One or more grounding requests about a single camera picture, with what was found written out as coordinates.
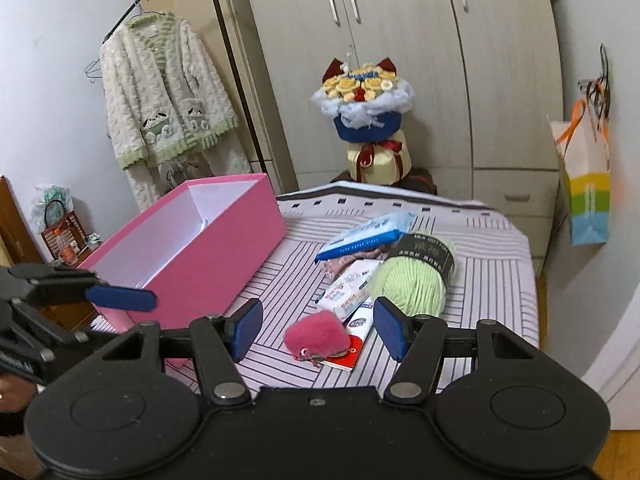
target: wooden headboard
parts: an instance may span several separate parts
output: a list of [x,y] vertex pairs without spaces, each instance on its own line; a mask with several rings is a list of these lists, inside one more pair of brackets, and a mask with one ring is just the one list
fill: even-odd
[[15,205],[9,183],[0,176],[0,237],[14,264],[44,263]]

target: human hand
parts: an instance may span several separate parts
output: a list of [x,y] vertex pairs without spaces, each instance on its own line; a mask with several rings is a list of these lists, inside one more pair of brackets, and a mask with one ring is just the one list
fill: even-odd
[[19,412],[35,396],[34,383],[11,374],[0,374],[0,412]]

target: dark red ribbon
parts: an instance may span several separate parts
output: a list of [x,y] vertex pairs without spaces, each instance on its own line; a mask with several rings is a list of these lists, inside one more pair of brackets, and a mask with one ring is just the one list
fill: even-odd
[[385,150],[389,150],[394,155],[396,161],[396,168],[398,168],[398,180],[402,178],[402,157],[400,151],[402,150],[402,142],[399,140],[380,140],[379,142],[372,142],[365,144],[356,158],[356,182],[362,182],[362,168],[368,168],[373,164],[373,159],[376,156],[375,148],[380,146]]

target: pink box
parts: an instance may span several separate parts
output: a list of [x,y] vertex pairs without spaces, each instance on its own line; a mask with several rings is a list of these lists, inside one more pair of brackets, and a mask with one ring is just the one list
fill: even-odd
[[109,238],[81,265],[111,285],[145,287],[152,312],[98,308],[124,332],[145,319],[183,328],[223,314],[285,233],[265,174],[187,181]]

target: pink fluffy pouch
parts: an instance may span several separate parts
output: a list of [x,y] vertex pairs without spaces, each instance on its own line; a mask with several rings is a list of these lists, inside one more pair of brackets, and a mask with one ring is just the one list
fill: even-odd
[[284,333],[284,345],[297,361],[317,361],[347,353],[350,338],[337,316],[321,310],[295,322]]

